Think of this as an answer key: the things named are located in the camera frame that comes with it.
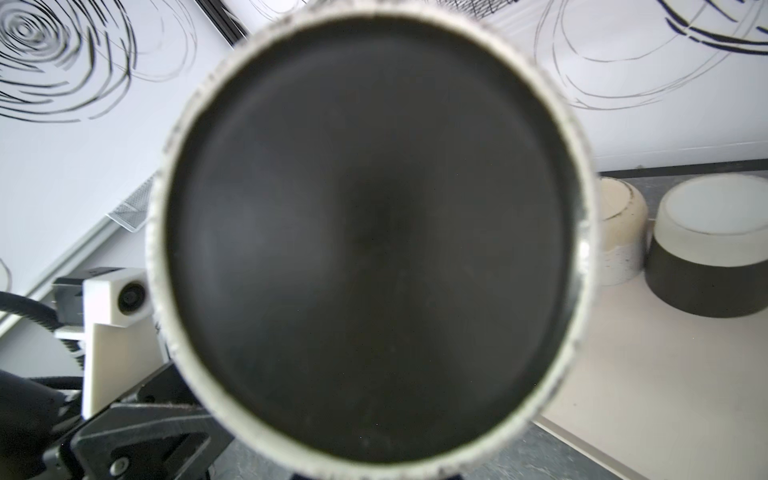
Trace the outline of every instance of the white paper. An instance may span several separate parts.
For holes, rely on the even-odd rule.
[[[599,170],[768,157],[766,0],[426,1],[535,59],[575,107]],[[224,2],[255,31],[302,0]]]
[[[37,278],[160,165],[231,50],[193,0],[0,4],[0,258]]]

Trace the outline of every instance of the gray table surface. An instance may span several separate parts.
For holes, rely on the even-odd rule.
[[[287,480],[291,472],[235,440],[214,463],[214,480]],[[532,425],[465,480],[619,480],[569,445]]]

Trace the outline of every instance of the white cup rim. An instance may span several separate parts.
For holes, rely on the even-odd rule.
[[[174,301],[166,251],[166,205],[180,150],[198,116],[214,99],[218,88],[242,65],[295,31],[344,18],[386,16],[409,18],[461,35],[494,55],[534,92],[558,126],[581,188],[584,216],[575,226],[572,270],[581,278],[573,315],[559,350],[541,381],[500,423],[469,443],[442,454],[411,462],[375,464],[354,462],[313,449],[279,432],[254,416],[216,380],[192,347]],[[266,457],[310,478],[444,478],[485,460],[519,435],[554,395],[580,349],[588,312],[598,285],[600,218],[597,178],[584,135],[570,109],[552,83],[521,53],[477,23],[458,14],[423,3],[351,0],[305,8],[256,33],[233,52],[189,100],[164,148],[164,162],[154,180],[147,222],[147,266],[157,315],[170,354],[197,398],[237,438]]]

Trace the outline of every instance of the camera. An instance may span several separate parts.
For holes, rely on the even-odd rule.
[[[129,326],[152,314],[147,271],[122,268],[83,281],[83,313],[96,323]]]

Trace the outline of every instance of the camera lens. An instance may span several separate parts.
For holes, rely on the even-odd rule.
[[[147,299],[147,290],[139,282],[129,283],[123,287],[118,296],[118,309],[124,314],[139,310]]]

